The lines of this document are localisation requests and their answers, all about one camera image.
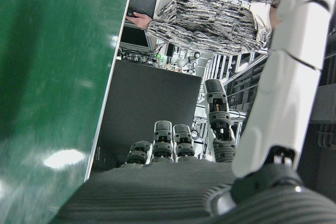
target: human hand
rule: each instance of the human hand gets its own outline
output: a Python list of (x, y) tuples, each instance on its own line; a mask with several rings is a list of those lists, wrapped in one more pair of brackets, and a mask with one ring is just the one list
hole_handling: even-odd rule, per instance
[(126, 16), (126, 19), (129, 20), (130, 22), (135, 23), (136, 26), (146, 30), (148, 29), (149, 23), (153, 20), (150, 16), (146, 14), (133, 12), (133, 15), (136, 18)]

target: green panel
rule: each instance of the green panel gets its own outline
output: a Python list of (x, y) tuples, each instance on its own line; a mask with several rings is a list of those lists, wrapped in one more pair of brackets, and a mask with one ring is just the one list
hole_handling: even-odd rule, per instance
[(0, 223), (47, 223), (83, 183), (126, 2), (0, 0)]

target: monitor screen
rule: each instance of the monitor screen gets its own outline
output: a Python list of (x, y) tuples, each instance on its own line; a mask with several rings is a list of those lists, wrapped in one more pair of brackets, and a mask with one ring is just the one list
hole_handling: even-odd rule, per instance
[(142, 47), (149, 47), (145, 31), (128, 26), (124, 26), (123, 28), (121, 42)]

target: patterned jacket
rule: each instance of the patterned jacket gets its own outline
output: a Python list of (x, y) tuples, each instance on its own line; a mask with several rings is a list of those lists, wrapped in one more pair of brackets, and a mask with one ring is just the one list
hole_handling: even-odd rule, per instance
[[(276, 3), (278, 0), (258, 0)], [(251, 0), (172, 0), (151, 21), (149, 34), (180, 47), (236, 55), (262, 48), (271, 31), (258, 27)]]

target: black panel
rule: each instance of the black panel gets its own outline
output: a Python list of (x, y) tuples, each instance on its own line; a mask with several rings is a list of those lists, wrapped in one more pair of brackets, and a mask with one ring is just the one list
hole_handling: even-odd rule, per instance
[(117, 60), (93, 169), (122, 164), (137, 141), (152, 143), (156, 121), (191, 127), (200, 84), (199, 77)]
[(145, 31), (127, 26), (122, 30), (121, 42), (148, 47)]
[(174, 53), (174, 45), (169, 43), (166, 55), (172, 57), (173, 53)]

